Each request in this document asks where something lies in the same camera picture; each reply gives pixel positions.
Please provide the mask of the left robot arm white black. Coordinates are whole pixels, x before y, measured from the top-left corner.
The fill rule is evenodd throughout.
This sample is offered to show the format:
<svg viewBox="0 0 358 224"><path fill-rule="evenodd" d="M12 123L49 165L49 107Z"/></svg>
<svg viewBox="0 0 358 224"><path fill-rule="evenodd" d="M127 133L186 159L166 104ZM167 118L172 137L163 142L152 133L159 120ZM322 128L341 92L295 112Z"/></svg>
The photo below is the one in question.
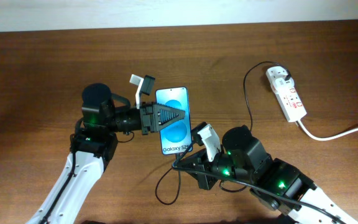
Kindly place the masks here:
<svg viewBox="0 0 358 224"><path fill-rule="evenodd" d="M73 223L114 156L118 133L157 133L185 117L183 110L156 102L133 108L102 83L87 86L82 99L83 116L70 136L65 167L29 223Z"/></svg>

